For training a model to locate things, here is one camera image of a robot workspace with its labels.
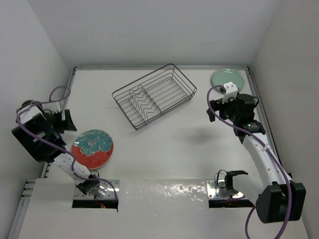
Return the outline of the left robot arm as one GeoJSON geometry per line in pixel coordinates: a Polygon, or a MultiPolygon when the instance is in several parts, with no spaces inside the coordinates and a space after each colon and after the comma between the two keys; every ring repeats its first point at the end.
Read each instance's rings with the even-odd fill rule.
{"type": "Polygon", "coordinates": [[[98,177],[76,161],[62,139],[66,130],[77,131],[70,110],[62,111],[59,103],[50,103],[44,109],[42,103],[28,100],[16,113],[18,126],[11,132],[31,157],[60,168],[84,195],[97,195],[100,187],[98,177]]]}

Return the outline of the red and teal plate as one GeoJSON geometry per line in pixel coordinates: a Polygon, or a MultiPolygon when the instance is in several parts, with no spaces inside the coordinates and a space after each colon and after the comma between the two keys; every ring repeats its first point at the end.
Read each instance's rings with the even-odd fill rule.
{"type": "Polygon", "coordinates": [[[99,129],[80,134],[71,147],[76,161],[89,170],[103,167],[111,158],[114,143],[110,135],[99,129]]]}

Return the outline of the light green plate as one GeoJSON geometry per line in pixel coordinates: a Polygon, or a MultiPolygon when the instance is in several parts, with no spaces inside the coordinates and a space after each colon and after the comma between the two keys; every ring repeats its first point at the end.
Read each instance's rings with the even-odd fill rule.
{"type": "Polygon", "coordinates": [[[211,76],[212,85],[224,85],[226,83],[232,82],[236,85],[238,91],[240,92],[245,85],[243,76],[235,70],[232,69],[218,69],[211,76]]]}

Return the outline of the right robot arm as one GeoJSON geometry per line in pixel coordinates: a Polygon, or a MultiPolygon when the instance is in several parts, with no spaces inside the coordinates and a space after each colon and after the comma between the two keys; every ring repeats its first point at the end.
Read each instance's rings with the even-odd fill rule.
{"type": "Polygon", "coordinates": [[[269,146],[263,125],[255,119],[258,99],[237,94],[227,101],[208,100],[209,120],[219,119],[234,130],[241,145],[250,154],[260,175],[261,184],[249,178],[246,170],[227,171],[222,188],[239,191],[254,205],[264,224],[287,223],[301,218],[306,189],[283,169],[269,146]]]}

